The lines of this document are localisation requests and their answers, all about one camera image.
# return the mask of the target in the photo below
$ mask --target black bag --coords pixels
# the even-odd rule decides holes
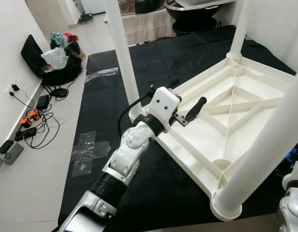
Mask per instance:
[[[42,84],[47,86],[60,86],[68,82],[72,82],[81,73],[81,59],[76,57],[68,57],[67,64],[64,69],[54,70],[52,72],[41,74],[43,78]]]
[[[21,56],[32,69],[32,71],[40,78],[42,84],[47,86],[59,86],[71,82],[77,78],[82,71],[81,59],[70,56],[67,60],[66,67],[60,70],[45,73],[47,63],[41,57],[42,50],[34,40],[32,35],[29,35],[21,50]]]

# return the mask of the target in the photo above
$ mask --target clothing pile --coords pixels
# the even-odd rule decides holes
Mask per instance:
[[[55,31],[50,34],[50,39],[51,49],[63,47],[67,55],[73,55],[74,57],[80,58],[81,61],[85,60],[85,54],[78,44],[79,38],[76,35]]]

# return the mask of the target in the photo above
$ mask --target white wall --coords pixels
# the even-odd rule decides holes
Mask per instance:
[[[76,2],[77,5],[78,5],[78,9],[79,9],[80,13],[82,13],[82,11],[85,10],[85,9],[83,8],[82,1],[81,1],[81,0],[75,0],[75,2]]]
[[[58,0],[27,0],[27,3],[29,10],[48,41],[50,41],[50,33],[53,31],[57,30],[63,33],[69,31]]]
[[[233,5],[231,24],[237,24],[241,4]],[[298,0],[255,0],[247,35],[298,71]]]
[[[77,23],[80,11],[73,0],[57,0],[68,25]]]
[[[23,0],[0,0],[0,145],[5,141],[25,109],[21,103],[4,93],[16,83],[31,97],[40,79],[30,70],[20,52],[29,34],[45,51],[49,44]],[[21,99],[29,100],[21,94]]]

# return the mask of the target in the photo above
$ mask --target red cloth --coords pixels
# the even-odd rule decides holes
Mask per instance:
[[[74,44],[75,42],[77,42],[79,40],[76,35],[73,35],[69,32],[64,33],[64,35],[67,37],[67,43],[72,42]]]

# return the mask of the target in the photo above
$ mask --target power outlet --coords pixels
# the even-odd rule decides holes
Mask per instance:
[[[6,94],[8,94],[8,96],[10,96],[9,92],[14,92],[12,84],[10,84],[4,91],[4,93],[6,93]]]

